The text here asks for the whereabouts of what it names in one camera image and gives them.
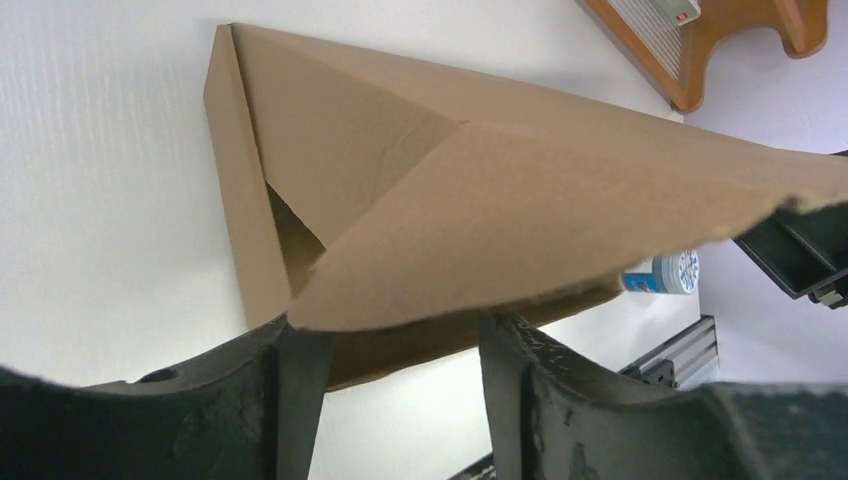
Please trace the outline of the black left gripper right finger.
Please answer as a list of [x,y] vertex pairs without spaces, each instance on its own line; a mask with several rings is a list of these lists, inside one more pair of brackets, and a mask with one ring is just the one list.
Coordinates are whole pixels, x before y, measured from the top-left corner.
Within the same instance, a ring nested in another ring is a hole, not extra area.
[[843,479],[842,384],[648,385],[515,314],[485,314],[479,354],[501,479]]

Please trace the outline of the brown cardboard box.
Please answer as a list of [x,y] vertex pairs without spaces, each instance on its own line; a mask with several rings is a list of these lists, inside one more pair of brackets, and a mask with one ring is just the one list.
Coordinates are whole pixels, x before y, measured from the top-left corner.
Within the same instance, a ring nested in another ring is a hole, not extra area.
[[246,24],[204,105],[250,328],[340,342],[345,388],[605,303],[653,256],[847,198],[847,164],[539,85]]

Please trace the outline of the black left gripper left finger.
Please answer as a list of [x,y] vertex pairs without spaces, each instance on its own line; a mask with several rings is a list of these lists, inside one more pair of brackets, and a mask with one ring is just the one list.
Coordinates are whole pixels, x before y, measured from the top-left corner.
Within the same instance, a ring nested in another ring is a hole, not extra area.
[[335,339],[285,317],[140,380],[1,371],[5,479],[305,479]]

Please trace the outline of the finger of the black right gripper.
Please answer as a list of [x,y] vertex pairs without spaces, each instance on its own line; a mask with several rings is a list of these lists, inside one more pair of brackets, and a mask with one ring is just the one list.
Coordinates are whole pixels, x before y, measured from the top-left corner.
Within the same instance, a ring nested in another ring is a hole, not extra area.
[[778,210],[734,243],[792,299],[847,305],[847,205]]

